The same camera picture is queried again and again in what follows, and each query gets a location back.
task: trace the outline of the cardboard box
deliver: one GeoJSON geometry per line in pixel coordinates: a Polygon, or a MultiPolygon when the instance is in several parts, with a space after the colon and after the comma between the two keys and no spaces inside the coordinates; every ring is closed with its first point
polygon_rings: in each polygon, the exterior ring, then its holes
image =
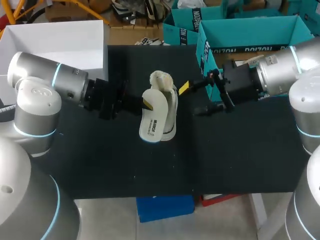
{"type": "Polygon", "coordinates": [[[288,0],[285,5],[287,5],[287,9],[283,9],[286,10],[284,14],[288,16],[299,15],[302,0],[288,0]]]}
{"type": "MultiPolygon", "coordinates": [[[[89,7],[88,0],[79,0],[86,7],[89,7]]],[[[88,12],[73,2],[53,2],[45,8],[45,17],[49,22],[66,22],[88,19],[88,12]]]]}
{"type": "Polygon", "coordinates": [[[266,7],[265,0],[252,0],[249,4],[242,5],[243,11],[254,11],[264,9],[266,7]]]}
{"type": "Polygon", "coordinates": [[[109,45],[135,45],[143,38],[164,40],[163,25],[138,18],[135,25],[119,21],[114,14],[110,16],[109,45]]]}
{"type": "Polygon", "coordinates": [[[16,93],[7,83],[7,74],[17,52],[85,70],[91,79],[108,80],[108,56],[104,55],[104,47],[102,20],[7,26],[0,40],[1,100],[5,105],[16,102],[16,93]]]}
{"type": "Polygon", "coordinates": [[[222,0],[220,6],[178,9],[178,0],[172,6],[174,24],[178,28],[198,32],[201,20],[225,19],[228,0],[222,0]]]}
{"type": "Polygon", "coordinates": [[[221,5],[222,0],[204,0],[203,2],[207,7],[218,7],[221,5]]]}
{"type": "Polygon", "coordinates": [[[311,33],[320,35],[320,2],[317,0],[303,0],[300,7],[300,16],[311,33]]]}
{"type": "Polygon", "coordinates": [[[112,4],[111,0],[89,0],[90,8],[97,14],[106,11],[112,4]]]}
{"type": "Polygon", "coordinates": [[[198,41],[197,32],[175,26],[172,14],[163,22],[163,37],[169,45],[196,45],[198,41]]]}
{"type": "MultiPolygon", "coordinates": [[[[267,55],[270,51],[278,51],[312,38],[313,35],[299,16],[202,21],[196,58],[202,74],[207,76],[209,71],[219,68],[214,53],[228,54],[227,58],[232,58],[233,54],[245,54],[242,60],[247,60],[252,57],[250,53],[253,56],[267,55]]],[[[221,101],[216,86],[207,86],[206,89],[212,101],[221,101]]]]}
{"type": "Polygon", "coordinates": [[[241,11],[234,14],[236,19],[247,19],[247,18],[265,18],[265,17],[280,17],[282,13],[274,8],[265,8],[254,11],[241,11]]]}

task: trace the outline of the robotic arm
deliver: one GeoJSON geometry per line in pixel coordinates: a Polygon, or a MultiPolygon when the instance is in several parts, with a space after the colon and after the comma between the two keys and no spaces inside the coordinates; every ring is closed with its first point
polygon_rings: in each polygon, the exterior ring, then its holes
{"type": "Polygon", "coordinates": [[[320,239],[320,37],[256,60],[254,65],[226,62],[223,73],[210,71],[190,84],[217,87],[222,102],[195,113],[232,112],[236,105],[288,94],[305,151],[311,155],[286,211],[290,240],[320,239]]]}
{"type": "Polygon", "coordinates": [[[152,106],[126,92],[127,81],[92,80],[88,73],[25,52],[16,53],[7,80],[18,91],[14,120],[0,123],[0,136],[19,143],[33,157],[45,154],[57,128],[62,100],[114,119],[125,110],[135,115],[152,106]]]}
{"type": "Polygon", "coordinates": [[[18,91],[14,120],[0,122],[0,239],[77,240],[76,204],[31,161],[49,151],[62,100],[106,120],[121,110],[140,115],[153,108],[128,94],[125,80],[91,80],[85,71],[25,52],[14,55],[7,78],[18,91]]]}

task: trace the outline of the floor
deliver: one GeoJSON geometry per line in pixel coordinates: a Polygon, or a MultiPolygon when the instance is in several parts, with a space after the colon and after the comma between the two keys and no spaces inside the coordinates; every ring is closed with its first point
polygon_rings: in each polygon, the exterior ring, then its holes
{"type": "MultiPolygon", "coordinates": [[[[281,193],[263,194],[267,214],[281,193]]],[[[136,199],[108,198],[76,201],[81,209],[80,240],[256,240],[257,230],[247,195],[208,207],[197,206],[190,215],[140,223],[136,199]]],[[[274,240],[287,240],[281,229],[274,240]]]]}

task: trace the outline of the blue box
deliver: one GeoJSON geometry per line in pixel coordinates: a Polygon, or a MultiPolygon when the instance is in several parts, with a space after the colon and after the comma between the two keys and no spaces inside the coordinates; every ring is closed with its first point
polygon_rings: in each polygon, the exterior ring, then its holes
{"type": "Polygon", "coordinates": [[[287,16],[299,15],[300,8],[302,6],[302,0],[288,0],[289,7],[287,11],[287,16]]]}
{"type": "Polygon", "coordinates": [[[141,223],[192,214],[195,210],[193,197],[157,196],[137,197],[136,207],[141,223]]]}
{"type": "Polygon", "coordinates": [[[175,26],[174,18],[170,14],[163,22],[163,38],[170,45],[196,45],[198,33],[175,26]]]}
{"type": "Polygon", "coordinates": [[[201,20],[225,19],[228,0],[222,0],[220,6],[178,9],[178,0],[172,6],[174,24],[178,28],[198,32],[201,20]]]}
{"type": "Polygon", "coordinates": [[[317,0],[303,0],[300,16],[312,34],[320,35],[320,2],[317,0]]]}
{"type": "Polygon", "coordinates": [[[280,17],[282,13],[274,8],[258,9],[254,11],[240,11],[234,14],[236,19],[248,19],[257,17],[280,17]]]}
{"type": "MultiPolygon", "coordinates": [[[[202,21],[196,58],[203,76],[218,69],[213,53],[277,51],[313,38],[299,16],[202,21]]],[[[210,100],[220,102],[216,86],[206,87],[210,100]]]]}

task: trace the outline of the white box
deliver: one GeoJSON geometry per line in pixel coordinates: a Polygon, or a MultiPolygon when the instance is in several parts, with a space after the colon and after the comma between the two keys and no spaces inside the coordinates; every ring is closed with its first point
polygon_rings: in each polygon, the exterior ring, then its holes
{"type": "Polygon", "coordinates": [[[89,78],[108,80],[108,51],[102,20],[7,26],[0,40],[0,99],[16,102],[7,84],[8,67],[16,52],[26,52],[87,71],[89,78]]]}

